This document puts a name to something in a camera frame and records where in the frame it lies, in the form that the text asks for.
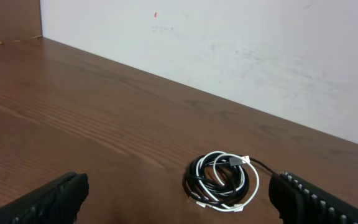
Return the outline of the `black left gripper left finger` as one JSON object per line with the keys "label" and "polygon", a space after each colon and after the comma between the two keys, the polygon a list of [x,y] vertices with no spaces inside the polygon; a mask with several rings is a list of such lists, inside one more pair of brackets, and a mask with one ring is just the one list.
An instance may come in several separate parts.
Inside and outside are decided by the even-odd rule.
{"label": "black left gripper left finger", "polygon": [[88,194],[88,176],[68,172],[1,207],[0,224],[74,224]]}

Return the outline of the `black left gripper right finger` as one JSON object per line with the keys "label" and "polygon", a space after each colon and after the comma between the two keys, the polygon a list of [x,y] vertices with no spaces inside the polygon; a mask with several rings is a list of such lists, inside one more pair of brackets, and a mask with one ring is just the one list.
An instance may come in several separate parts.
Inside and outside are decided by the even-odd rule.
{"label": "black left gripper right finger", "polygon": [[272,174],[268,196],[283,224],[358,224],[358,208],[291,172]]}

